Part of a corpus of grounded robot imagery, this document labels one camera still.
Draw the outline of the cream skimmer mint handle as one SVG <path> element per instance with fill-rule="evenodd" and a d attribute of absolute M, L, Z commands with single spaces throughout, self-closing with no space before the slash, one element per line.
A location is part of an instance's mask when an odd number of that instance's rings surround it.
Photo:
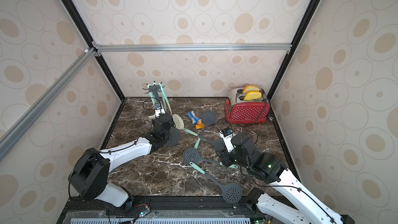
<path fill-rule="evenodd" d="M 151 86 L 151 92 L 152 92 L 152 98 L 154 100 L 155 109 L 161 111 L 163 109 L 163 105 L 161 103 L 160 96 L 159 96 L 159 93 L 161 92 L 160 86 L 157 84 L 153 84 Z"/>
<path fill-rule="evenodd" d="M 151 92 L 151 86 L 152 86 L 152 85 L 148 84 L 148 85 L 147 85 L 147 89 L 148 89 L 149 97 L 150 97 L 151 102 L 152 102 L 153 109 L 155 110 L 155 107 L 154 107 L 154 100 L 153 100 L 153 98 L 152 98 L 152 92 Z M 149 116 L 148 118 L 149 118 L 150 120 L 155 119 L 155 112 L 154 112 L 153 115 Z"/>

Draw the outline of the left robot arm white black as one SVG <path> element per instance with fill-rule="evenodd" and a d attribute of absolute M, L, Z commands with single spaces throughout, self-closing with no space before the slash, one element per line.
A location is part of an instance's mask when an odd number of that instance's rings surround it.
<path fill-rule="evenodd" d="M 109 173 L 117 167 L 158 151 L 164 146 L 179 142 L 180 132 L 175 127 L 172 115 L 160 114 L 152 120 L 153 129 L 136 140 L 111 149 L 87 149 L 76 162 L 69 183 L 85 200 L 101 200 L 130 213 L 134 197 L 124 188 L 108 181 Z"/>

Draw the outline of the grey utensil rack stand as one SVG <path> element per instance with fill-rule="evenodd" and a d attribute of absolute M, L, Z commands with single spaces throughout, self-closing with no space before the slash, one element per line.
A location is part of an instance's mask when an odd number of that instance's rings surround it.
<path fill-rule="evenodd" d="M 159 96 L 164 108 L 161 93 L 159 93 Z M 180 130 L 175 128 L 174 121 L 170 113 L 166 112 L 166 114 L 162 114 L 151 121 L 153 127 L 151 131 L 144 134 L 143 138 L 149 141 L 153 150 L 158 150 L 163 146 L 169 147 L 178 144 L 180 140 Z"/>

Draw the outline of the grey skimmer mint handle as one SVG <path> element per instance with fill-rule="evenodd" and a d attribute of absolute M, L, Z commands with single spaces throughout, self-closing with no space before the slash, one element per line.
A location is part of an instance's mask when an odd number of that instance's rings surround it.
<path fill-rule="evenodd" d="M 216 179 L 214 179 L 211 175 L 206 173 L 204 170 L 202 170 L 199 166 L 197 166 L 195 163 L 190 162 L 189 163 L 194 169 L 196 169 L 198 172 L 203 174 L 205 177 L 209 178 L 212 182 L 214 182 L 222 191 L 222 198 L 230 204 L 235 204 L 238 203 L 242 196 L 243 196 L 243 191 L 240 187 L 239 184 L 237 183 L 229 183 L 226 185 L 223 185 L 219 183 Z"/>

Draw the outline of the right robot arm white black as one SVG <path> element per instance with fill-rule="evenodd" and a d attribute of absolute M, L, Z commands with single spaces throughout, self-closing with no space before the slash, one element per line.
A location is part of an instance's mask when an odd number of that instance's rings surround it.
<path fill-rule="evenodd" d="M 348 215 L 341 215 L 312 194 L 279 160 L 269 152 L 261 152 L 245 133 L 229 135 L 213 143 L 223 165 L 238 165 L 264 182 L 254 188 L 248 200 L 265 215 L 285 224 L 353 224 Z"/>

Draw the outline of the cream skimmer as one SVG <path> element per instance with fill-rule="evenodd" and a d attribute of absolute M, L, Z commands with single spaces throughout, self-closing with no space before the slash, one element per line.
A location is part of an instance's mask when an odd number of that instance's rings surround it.
<path fill-rule="evenodd" d="M 169 100 L 168 100 L 167 95 L 165 93 L 164 87 L 162 86 L 162 83 L 159 83 L 159 87 L 160 87 L 160 92 L 161 92 L 161 95 L 162 95 L 162 100 L 163 100 L 163 103 L 164 103 L 165 111 L 172 115 L 175 128 L 177 128 L 178 130 L 183 130 L 184 129 L 183 120 L 182 120 L 182 118 L 179 115 L 173 114 L 171 106 L 170 106 L 170 103 L 169 103 Z"/>

